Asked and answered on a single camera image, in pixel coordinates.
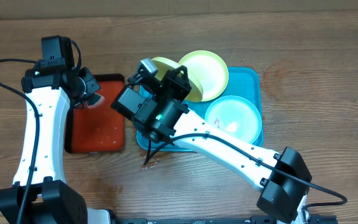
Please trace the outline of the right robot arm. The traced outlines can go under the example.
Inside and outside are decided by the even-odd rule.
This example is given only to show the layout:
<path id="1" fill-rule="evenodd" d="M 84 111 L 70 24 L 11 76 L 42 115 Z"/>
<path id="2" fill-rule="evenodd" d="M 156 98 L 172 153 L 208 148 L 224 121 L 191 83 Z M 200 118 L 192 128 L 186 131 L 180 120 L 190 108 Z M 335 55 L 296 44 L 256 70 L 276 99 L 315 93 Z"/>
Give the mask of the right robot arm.
<path id="1" fill-rule="evenodd" d="M 306 208 L 311 174 L 302 156 L 290 147 L 282 153 L 262 148 L 258 138 L 250 141 L 235 138 L 223 131 L 222 125 L 211 124 L 211 110 L 199 116 L 188 105 L 173 96 L 150 91 L 126 89 L 133 95 L 134 115 L 146 116 L 157 122 L 161 131 L 150 124 L 134 126 L 145 138 L 155 141 L 162 149 L 167 144 L 202 154 L 245 178 L 260 191 L 257 206 L 276 219 L 277 223 L 306 223 L 310 215 Z"/>

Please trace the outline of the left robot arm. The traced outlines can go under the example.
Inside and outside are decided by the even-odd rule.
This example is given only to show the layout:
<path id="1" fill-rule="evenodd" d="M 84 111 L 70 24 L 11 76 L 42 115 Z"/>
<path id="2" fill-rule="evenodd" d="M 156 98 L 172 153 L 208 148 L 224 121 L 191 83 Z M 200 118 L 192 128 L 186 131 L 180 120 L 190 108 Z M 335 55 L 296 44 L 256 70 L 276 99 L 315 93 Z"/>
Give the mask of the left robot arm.
<path id="1" fill-rule="evenodd" d="M 89 208 L 66 183 L 63 143 L 67 114 L 99 85 L 87 68 L 26 71 L 22 88 L 27 119 L 21 161 L 12 187 L 0 190 L 9 223 L 110 223 L 109 210 Z"/>

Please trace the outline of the green plate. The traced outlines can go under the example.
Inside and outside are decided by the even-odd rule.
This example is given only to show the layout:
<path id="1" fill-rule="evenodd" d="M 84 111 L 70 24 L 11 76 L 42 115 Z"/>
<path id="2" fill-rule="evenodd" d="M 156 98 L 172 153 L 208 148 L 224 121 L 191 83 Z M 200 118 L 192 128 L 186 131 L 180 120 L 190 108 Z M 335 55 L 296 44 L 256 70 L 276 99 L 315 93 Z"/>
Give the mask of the green plate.
<path id="1" fill-rule="evenodd" d="M 228 67 L 216 53 L 196 50 L 183 56 L 179 64 L 184 65 L 201 84 L 201 101 L 211 101 L 226 89 L 229 81 Z"/>
<path id="2" fill-rule="evenodd" d="M 165 57 L 154 57 L 151 59 L 157 67 L 157 74 L 155 78 L 161 81 L 168 70 L 173 70 L 180 67 L 180 64 Z M 200 102 L 203 98 L 203 87 L 200 81 L 187 69 L 188 79 L 191 86 L 191 91 L 186 96 L 185 100 L 190 102 Z"/>

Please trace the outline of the light blue plate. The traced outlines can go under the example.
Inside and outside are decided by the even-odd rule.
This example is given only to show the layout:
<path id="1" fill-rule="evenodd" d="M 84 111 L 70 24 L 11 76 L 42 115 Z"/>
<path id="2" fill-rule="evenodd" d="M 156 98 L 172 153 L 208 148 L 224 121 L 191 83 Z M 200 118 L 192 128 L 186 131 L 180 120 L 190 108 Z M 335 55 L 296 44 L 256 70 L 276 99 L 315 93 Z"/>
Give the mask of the light blue plate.
<path id="1" fill-rule="evenodd" d="M 247 99 L 228 95 L 213 101 L 204 119 L 210 124 L 244 142 L 254 143 L 262 130 L 262 118 Z"/>

